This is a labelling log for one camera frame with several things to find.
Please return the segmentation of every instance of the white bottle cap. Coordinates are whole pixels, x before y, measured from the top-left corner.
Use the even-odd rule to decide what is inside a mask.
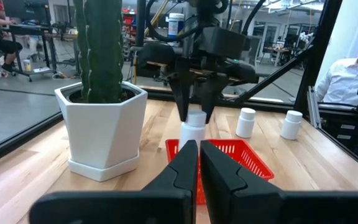
[[[255,119],[256,111],[250,108],[241,109],[240,116],[249,121],[253,121]]]
[[[187,112],[186,124],[192,127],[205,126],[206,113],[202,110],[189,110]]]
[[[288,111],[286,119],[294,123],[301,122],[302,113],[297,111]]]

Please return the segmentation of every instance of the white shirt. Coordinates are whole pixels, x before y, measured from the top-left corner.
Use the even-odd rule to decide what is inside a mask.
[[[336,61],[316,85],[318,101],[358,105],[358,58]]]

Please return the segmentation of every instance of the window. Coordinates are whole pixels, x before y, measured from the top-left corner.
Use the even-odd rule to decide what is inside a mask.
[[[53,5],[55,22],[69,22],[67,6]],[[75,7],[70,6],[71,24],[75,26]]]

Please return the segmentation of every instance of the gray floor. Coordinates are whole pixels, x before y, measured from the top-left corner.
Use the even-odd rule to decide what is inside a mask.
[[[59,61],[73,57],[72,42],[55,42]],[[28,49],[21,52],[21,57],[26,58],[30,54]],[[33,64],[33,68],[45,66]],[[124,77],[127,77],[129,63],[122,69]],[[263,63],[257,67],[258,73],[271,74],[278,69],[271,63]],[[75,67],[60,65],[60,72],[72,77],[76,74]],[[256,94],[258,97],[274,98],[284,102],[290,102],[295,97],[300,84],[303,71],[292,70],[279,78],[274,84]],[[37,75],[32,77],[33,82],[28,82],[26,77],[0,78],[0,142],[19,133],[28,127],[38,123],[59,111],[58,103],[54,96],[54,89],[72,83],[79,79],[53,80],[52,75]],[[156,82],[153,78],[138,77],[138,85],[164,87],[162,82]],[[254,85],[227,87],[224,93],[242,93],[251,89]]]

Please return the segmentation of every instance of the desk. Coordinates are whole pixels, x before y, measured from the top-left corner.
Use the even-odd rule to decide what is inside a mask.
[[[277,56],[276,56],[276,61],[274,62],[274,67],[278,66],[278,63],[280,61],[280,57],[281,57],[281,53],[283,52],[289,52],[288,49],[274,49],[272,47],[265,47],[265,49],[267,50],[274,50],[275,52],[277,52]]]
[[[207,138],[235,138],[239,109],[214,111]],[[285,190],[358,190],[358,163],[306,121],[297,141],[280,137],[284,114],[258,111],[250,145],[274,172],[270,182]],[[0,159],[0,223],[27,223],[30,206],[58,190],[140,190],[167,165],[166,139],[180,135],[173,102],[147,102],[136,170],[99,183],[68,170],[64,122]],[[197,223],[209,223],[205,206]]]

